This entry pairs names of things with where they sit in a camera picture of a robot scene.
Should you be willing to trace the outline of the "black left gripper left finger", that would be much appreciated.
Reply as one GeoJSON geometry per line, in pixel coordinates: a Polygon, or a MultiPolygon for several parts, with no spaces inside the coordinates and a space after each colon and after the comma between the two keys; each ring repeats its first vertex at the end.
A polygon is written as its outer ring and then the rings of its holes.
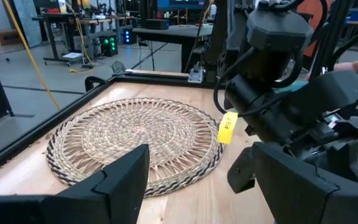
{"type": "Polygon", "coordinates": [[[0,195],[0,223],[136,223],[149,159],[142,144],[56,195],[0,195]]]}

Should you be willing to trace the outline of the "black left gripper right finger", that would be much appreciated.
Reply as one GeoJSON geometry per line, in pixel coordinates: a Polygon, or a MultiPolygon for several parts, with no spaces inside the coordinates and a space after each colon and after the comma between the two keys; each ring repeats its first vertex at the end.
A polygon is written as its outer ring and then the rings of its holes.
{"type": "Polygon", "coordinates": [[[358,223],[358,183],[284,154],[252,146],[257,183],[277,223],[358,223]]]}

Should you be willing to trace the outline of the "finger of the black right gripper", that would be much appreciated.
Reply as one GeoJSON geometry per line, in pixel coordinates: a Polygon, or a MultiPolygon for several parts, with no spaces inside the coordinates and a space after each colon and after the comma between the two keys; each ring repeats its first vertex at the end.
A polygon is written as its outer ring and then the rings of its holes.
{"type": "Polygon", "coordinates": [[[227,181],[232,191],[239,194],[255,186],[255,170],[252,148],[246,147],[227,172],[227,181]]]}

